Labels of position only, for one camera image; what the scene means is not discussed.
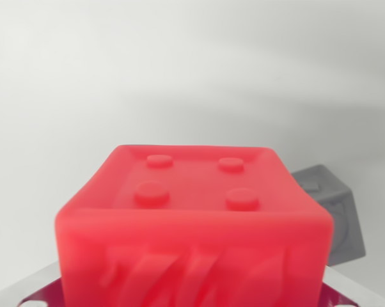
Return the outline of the black-padded metal gripper left finger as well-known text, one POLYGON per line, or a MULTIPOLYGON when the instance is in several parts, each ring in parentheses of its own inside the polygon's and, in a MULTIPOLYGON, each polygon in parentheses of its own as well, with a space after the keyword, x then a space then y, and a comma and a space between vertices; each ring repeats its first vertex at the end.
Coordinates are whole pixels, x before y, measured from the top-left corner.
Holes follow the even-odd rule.
POLYGON ((0 291, 0 306, 21 306, 27 301, 34 301, 32 306, 65 306, 58 262, 0 291))

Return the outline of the black-padded metal gripper right finger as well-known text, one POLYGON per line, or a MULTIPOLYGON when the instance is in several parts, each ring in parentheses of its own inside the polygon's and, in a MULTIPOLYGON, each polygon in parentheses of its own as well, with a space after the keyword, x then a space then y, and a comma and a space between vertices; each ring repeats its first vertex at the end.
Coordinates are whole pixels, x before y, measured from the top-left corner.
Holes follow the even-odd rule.
POLYGON ((385 298, 327 266, 322 306, 385 306, 385 298))

